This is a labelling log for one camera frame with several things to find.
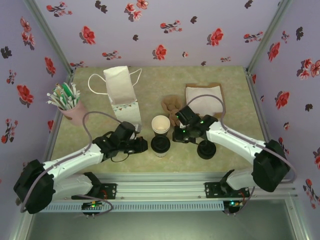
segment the paper cup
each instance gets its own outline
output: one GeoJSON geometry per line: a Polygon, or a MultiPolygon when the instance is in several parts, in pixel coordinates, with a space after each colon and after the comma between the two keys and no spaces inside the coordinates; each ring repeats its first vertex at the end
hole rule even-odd
{"type": "MultiPolygon", "coordinates": [[[[80,100],[78,101],[78,104],[70,110],[62,110],[59,107],[58,109],[65,116],[65,118],[68,119],[70,123],[75,126],[82,126],[82,119],[84,118],[84,115],[88,112],[86,107],[80,100]]],[[[85,123],[88,121],[88,118],[89,116],[87,115],[84,120],[85,123]]]]}
{"type": "Polygon", "coordinates": [[[163,135],[155,136],[151,140],[151,148],[154,151],[154,154],[159,158],[163,158],[167,155],[170,145],[169,138],[163,135]]]}
{"type": "Polygon", "coordinates": [[[170,120],[166,116],[159,115],[152,119],[151,126],[154,131],[154,135],[166,136],[170,128],[170,120]]]}

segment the white paper bag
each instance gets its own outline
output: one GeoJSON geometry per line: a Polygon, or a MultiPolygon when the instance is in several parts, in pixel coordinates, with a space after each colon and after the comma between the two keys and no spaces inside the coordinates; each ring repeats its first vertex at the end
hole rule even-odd
{"type": "Polygon", "coordinates": [[[98,75],[106,84],[106,92],[95,92],[90,87],[90,78],[88,87],[95,94],[108,95],[112,109],[116,118],[120,121],[126,121],[133,125],[142,127],[138,100],[134,91],[134,85],[139,81],[142,69],[129,73],[127,66],[111,67],[103,71],[105,79],[98,75]],[[132,85],[130,75],[140,71],[135,84],[132,85]]]}

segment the black cup lid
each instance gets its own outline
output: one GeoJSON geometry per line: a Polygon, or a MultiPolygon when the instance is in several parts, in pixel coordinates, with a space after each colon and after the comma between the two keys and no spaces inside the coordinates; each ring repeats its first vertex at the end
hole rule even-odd
{"type": "Polygon", "coordinates": [[[151,140],[151,148],[158,154],[167,152],[170,148],[170,140],[166,136],[155,136],[151,140]]]}

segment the pink cup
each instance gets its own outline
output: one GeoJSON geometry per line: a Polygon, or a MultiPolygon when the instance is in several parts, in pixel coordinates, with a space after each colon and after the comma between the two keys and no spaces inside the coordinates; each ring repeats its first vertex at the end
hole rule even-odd
{"type": "MultiPolygon", "coordinates": [[[[62,110],[59,107],[58,109],[65,116],[65,118],[68,119],[70,123],[75,126],[82,125],[82,119],[84,118],[84,115],[88,112],[86,107],[80,100],[78,101],[78,104],[70,110],[62,110]]],[[[89,116],[87,115],[84,120],[85,123],[88,121],[88,118],[89,116]]]]}

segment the purple wall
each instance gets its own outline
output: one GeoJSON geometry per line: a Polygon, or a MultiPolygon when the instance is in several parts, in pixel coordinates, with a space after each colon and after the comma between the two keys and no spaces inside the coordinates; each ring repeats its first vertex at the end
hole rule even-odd
{"type": "Polygon", "coordinates": [[[19,210],[14,184],[24,164],[42,160],[56,114],[46,93],[68,74],[23,1],[1,1],[0,30],[0,238],[6,240],[19,210]]]}
{"type": "Polygon", "coordinates": [[[205,62],[207,66],[247,67],[279,0],[36,2],[73,64],[200,66],[205,62]],[[129,3],[128,9],[135,10],[125,11],[129,3]]]}
{"type": "Polygon", "coordinates": [[[307,225],[320,239],[320,2],[307,2],[293,1],[253,79],[271,137],[282,142],[298,170],[295,185],[307,225]]]}

